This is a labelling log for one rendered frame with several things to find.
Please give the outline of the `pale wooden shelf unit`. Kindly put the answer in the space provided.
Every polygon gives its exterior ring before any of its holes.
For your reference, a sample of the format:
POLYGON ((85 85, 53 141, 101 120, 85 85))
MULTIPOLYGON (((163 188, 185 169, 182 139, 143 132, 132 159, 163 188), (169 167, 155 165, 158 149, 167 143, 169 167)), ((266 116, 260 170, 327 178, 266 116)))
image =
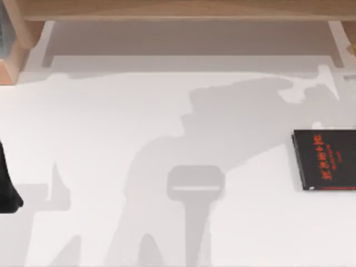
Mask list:
POLYGON ((14 29, 0 56, 0 85, 13 85, 47 21, 232 19, 341 21, 356 57, 356 0, 0 0, 14 29))

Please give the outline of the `black book with red lettering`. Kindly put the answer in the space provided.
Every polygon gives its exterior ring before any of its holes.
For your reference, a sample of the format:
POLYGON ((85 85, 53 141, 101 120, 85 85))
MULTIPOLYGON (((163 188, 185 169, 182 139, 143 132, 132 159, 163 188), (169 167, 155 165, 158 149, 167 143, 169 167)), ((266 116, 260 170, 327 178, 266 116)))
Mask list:
POLYGON ((356 191, 356 129, 298 129, 292 142, 305 191, 356 191))

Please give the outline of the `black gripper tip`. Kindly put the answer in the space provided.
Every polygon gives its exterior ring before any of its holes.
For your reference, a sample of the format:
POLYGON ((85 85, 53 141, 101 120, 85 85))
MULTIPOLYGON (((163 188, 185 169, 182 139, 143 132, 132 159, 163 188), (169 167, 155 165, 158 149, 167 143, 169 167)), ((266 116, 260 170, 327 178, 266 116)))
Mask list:
POLYGON ((0 214, 13 214, 23 204, 23 199, 11 181, 3 145, 0 142, 0 214))

